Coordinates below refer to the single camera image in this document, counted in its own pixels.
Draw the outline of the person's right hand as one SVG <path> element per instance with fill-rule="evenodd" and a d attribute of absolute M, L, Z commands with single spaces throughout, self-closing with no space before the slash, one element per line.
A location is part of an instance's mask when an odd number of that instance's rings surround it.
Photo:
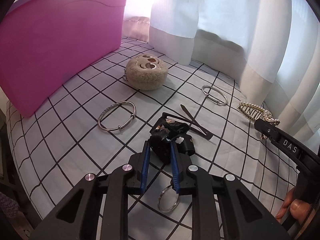
<path fill-rule="evenodd" d="M 299 199 L 294 199 L 293 194 L 295 188 L 292 188 L 286 195 L 285 200 L 276 214 L 276 220 L 281 222 L 281 219 L 284 217 L 287 210 L 290 211 L 291 216 L 298 220 L 299 224 L 302 224 L 306 219 L 309 211 L 311 210 L 311 205 L 303 202 Z"/>

